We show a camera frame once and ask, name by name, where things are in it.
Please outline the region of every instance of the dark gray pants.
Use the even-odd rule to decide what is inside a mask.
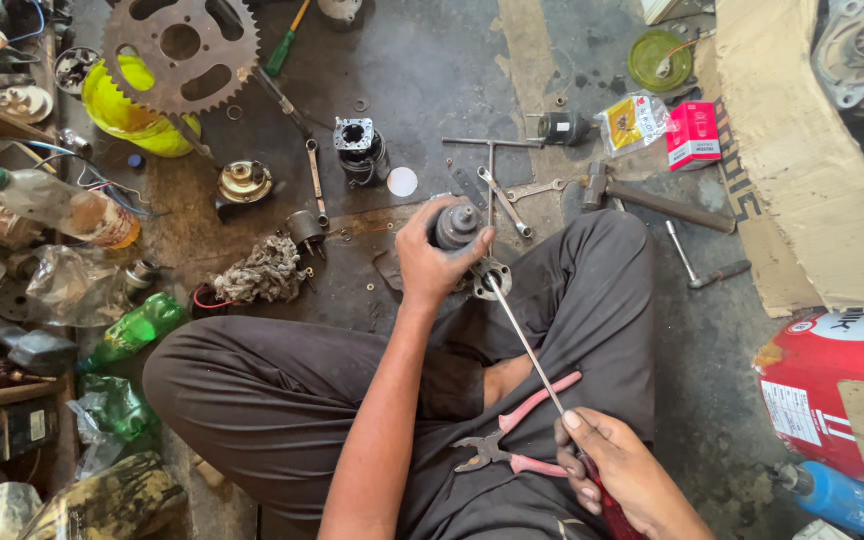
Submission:
[[[646,441],[655,408],[652,259],[642,221],[598,211],[512,264],[508,299],[550,380],[582,372],[562,405],[618,417]],[[144,386],[165,424],[260,504],[318,519],[387,343],[324,325],[215,317],[166,338],[146,364]],[[452,442],[495,430],[499,414],[542,388],[533,372],[483,411],[483,367],[524,353],[498,302],[469,300],[438,320],[422,371],[401,536],[465,537],[519,521],[551,533],[572,518],[587,523],[586,537],[588,527],[600,527],[563,479],[515,475],[505,463],[452,472],[475,453]],[[554,462],[557,416],[546,400],[503,440],[505,449]],[[548,526],[534,523],[544,520]]]

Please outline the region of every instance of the blue bottle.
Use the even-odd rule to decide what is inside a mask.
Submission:
[[[817,461],[776,466],[782,487],[800,507],[839,527],[864,534],[864,482]]]

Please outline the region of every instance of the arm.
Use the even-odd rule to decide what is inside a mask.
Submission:
[[[481,259],[496,232],[484,229],[462,251],[428,243],[429,224],[455,197],[415,213],[395,238],[404,299],[375,377],[345,439],[325,502],[318,538],[393,538],[412,459],[419,382],[439,304]]]
[[[565,411],[555,424],[558,464],[579,504],[601,514],[601,493],[575,456],[575,441],[599,467],[602,484],[629,523],[651,540],[714,540],[713,533],[652,452],[622,421],[588,408]]]

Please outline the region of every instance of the hand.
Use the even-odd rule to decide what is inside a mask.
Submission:
[[[494,227],[485,227],[474,242],[459,251],[442,251],[429,245],[428,232],[446,207],[460,202],[457,197],[437,197],[426,202],[395,236],[395,249],[402,268],[405,301],[438,310],[462,275],[489,250],[496,237]]]
[[[558,464],[568,472],[579,504],[591,513],[602,513],[602,494],[586,477],[572,441],[598,465],[602,484],[637,531],[652,540],[714,539],[666,469],[625,423],[576,408],[556,421],[555,440]]]

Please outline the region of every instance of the screwdriver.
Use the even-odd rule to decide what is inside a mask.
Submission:
[[[299,28],[299,23],[303,22],[303,17],[306,16],[306,10],[309,9],[310,3],[312,3],[312,0],[305,0],[302,7],[298,9],[298,15],[296,15],[295,20],[292,21],[292,28],[285,32],[285,36],[282,37],[282,43],[279,43],[278,46],[275,47],[275,50],[271,53],[269,61],[266,62],[265,72],[268,73],[270,77],[279,77],[279,73],[282,71],[282,65],[285,64],[285,57],[289,56],[289,47],[291,47],[292,43],[296,40],[296,30]]]
[[[564,416],[566,410],[562,407],[562,403],[559,401],[559,395],[556,394],[556,391],[552,388],[552,383],[549,382],[546,372],[543,370],[543,366],[539,365],[539,359],[536,358],[536,352],[532,350],[532,346],[529,345],[529,341],[525,338],[525,333],[522,332],[522,327],[519,326],[519,321],[516,320],[516,315],[512,313],[512,309],[509,307],[509,302],[507,302],[505,297],[502,295],[502,290],[498,286],[495,274],[493,272],[488,272],[486,274],[486,280],[488,281],[488,285],[491,287],[492,291],[495,293],[495,297],[498,299],[499,304],[502,305],[502,309],[505,310],[507,315],[509,315],[511,325],[515,328],[518,338],[522,340],[522,345],[525,346],[525,352],[529,354],[529,359],[532,360],[532,365],[535,366],[535,371],[538,372],[539,378],[542,379],[542,384],[545,385],[545,389],[548,391],[549,396],[555,403],[555,407],[558,408],[558,415]],[[579,448],[576,458],[582,462],[582,465],[585,467],[585,473],[592,479],[595,485],[598,486],[599,492],[602,493],[602,517],[606,520],[608,529],[612,533],[612,538],[615,540],[644,540],[645,536],[638,532],[629,522],[629,519],[625,517],[625,512],[622,511],[622,506],[618,503],[618,500],[613,498],[613,496],[609,494],[609,491],[606,490],[606,486],[602,483],[602,477],[599,475],[599,468],[595,465],[592,457],[584,449]]]

